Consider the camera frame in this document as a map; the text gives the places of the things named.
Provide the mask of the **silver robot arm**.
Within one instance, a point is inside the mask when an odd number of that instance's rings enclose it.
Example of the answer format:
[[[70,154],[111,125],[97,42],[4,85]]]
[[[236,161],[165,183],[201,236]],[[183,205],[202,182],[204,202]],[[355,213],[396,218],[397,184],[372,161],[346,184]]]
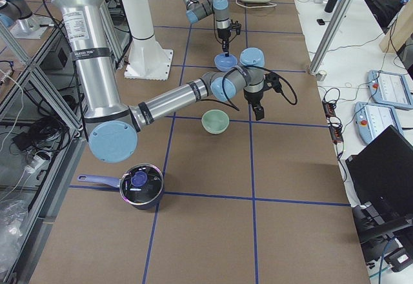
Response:
[[[217,37],[224,56],[230,55],[230,37],[232,21],[229,14],[228,0],[183,0],[186,5],[186,17],[193,25],[198,21],[213,15],[216,23]]]
[[[148,0],[121,0],[132,42],[119,71],[109,38],[116,31],[104,25],[105,0],[51,0],[62,16],[72,60],[85,94],[85,133],[91,153],[106,163],[127,160],[136,151],[138,134],[155,120],[209,96],[227,102],[242,92],[263,89],[264,53],[247,48],[225,70],[216,70],[151,97],[146,83],[166,81],[174,53],[156,39]]]

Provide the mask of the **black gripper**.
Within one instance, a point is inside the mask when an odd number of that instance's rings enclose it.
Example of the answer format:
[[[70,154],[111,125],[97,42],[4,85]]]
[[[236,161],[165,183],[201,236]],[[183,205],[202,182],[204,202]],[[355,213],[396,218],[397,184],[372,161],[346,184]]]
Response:
[[[225,57],[228,57],[230,54],[229,52],[229,41],[230,41],[230,36],[231,36],[230,28],[218,28],[217,35],[218,35],[219,42],[221,43],[223,55]]]
[[[261,106],[263,94],[263,90],[258,92],[249,92],[245,89],[243,90],[244,98],[247,100],[248,104],[252,106],[256,121],[260,121],[265,117],[265,110]]]

